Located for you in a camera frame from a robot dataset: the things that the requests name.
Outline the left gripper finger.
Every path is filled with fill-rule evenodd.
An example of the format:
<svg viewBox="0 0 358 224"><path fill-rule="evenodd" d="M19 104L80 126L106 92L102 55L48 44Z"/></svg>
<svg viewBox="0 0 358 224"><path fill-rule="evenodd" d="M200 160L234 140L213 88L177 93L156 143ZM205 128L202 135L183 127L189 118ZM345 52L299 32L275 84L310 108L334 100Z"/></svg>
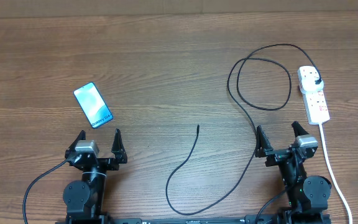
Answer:
<svg viewBox="0 0 358 224"><path fill-rule="evenodd" d="M70 146L68 147L69 151L74 151L75 147L77 145L77 143L80 140L85 140L86 139L86 132L84 130L81 130L79 135L76 137L76 139L70 144Z"/></svg>
<svg viewBox="0 0 358 224"><path fill-rule="evenodd" d="M116 129L111 152L114 154L115 160L118 164L127 164L127 154L124 149L122 135L119 129Z"/></svg>

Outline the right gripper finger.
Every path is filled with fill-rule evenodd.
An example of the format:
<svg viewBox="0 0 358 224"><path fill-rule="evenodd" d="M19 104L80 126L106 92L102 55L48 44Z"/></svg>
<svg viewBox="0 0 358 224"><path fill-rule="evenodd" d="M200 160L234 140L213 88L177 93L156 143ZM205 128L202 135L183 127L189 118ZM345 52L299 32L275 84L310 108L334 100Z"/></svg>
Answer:
<svg viewBox="0 0 358 224"><path fill-rule="evenodd" d="M295 137L297 138L298 136L304 136L304 135L308 135L308 132L301 126L301 124L297 121L292 122L291 124Z"/></svg>
<svg viewBox="0 0 358 224"><path fill-rule="evenodd" d="M269 141L269 138L265 134L261 125L257 126L256 129L256 147L255 147L255 156L256 157L267 157L273 151L273 147Z"/></svg>

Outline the Samsung Galaxy smartphone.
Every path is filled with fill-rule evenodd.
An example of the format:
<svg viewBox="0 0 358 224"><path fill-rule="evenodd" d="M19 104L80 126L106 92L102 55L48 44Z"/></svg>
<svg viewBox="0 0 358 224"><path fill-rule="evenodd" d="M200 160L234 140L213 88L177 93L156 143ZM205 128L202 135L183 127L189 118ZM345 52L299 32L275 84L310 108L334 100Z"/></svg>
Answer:
<svg viewBox="0 0 358 224"><path fill-rule="evenodd" d="M93 82L76 89L73 94L92 128L113 120L113 114Z"/></svg>

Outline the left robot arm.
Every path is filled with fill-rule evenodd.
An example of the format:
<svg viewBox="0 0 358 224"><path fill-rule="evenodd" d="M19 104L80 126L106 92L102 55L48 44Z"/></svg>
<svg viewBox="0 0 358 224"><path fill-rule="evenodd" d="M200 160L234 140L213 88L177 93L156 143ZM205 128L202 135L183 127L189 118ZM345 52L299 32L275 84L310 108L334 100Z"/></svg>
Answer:
<svg viewBox="0 0 358 224"><path fill-rule="evenodd" d="M109 213L102 211L106 173L119 170L127 163L127 154L119 129L116 129L111 152L114 157L98 156L99 147L94 140L87 140L81 131L65 151L70 166L82 171L81 180L70 182L63 191L67 206L67 223L113 223Z"/></svg>

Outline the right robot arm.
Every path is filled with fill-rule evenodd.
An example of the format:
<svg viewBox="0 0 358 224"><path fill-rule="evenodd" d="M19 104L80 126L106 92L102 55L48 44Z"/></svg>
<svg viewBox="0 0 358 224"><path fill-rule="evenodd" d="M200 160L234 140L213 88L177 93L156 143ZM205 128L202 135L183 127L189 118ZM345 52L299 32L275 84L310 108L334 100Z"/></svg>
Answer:
<svg viewBox="0 0 358 224"><path fill-rule="evenodd" d="M267 167L277 166L280 170L284 190L270 199L254 217L254 223L330 223L328 209L332 183L320 175L308 176L304 161L314 156L318 142L299 122L291 124L295 141L286 149L275 150L261 126L256 129L257 144L255 156L266 158ZM287 194L289 207L280 208L273 215L262 212L273 201Z"/></svg>

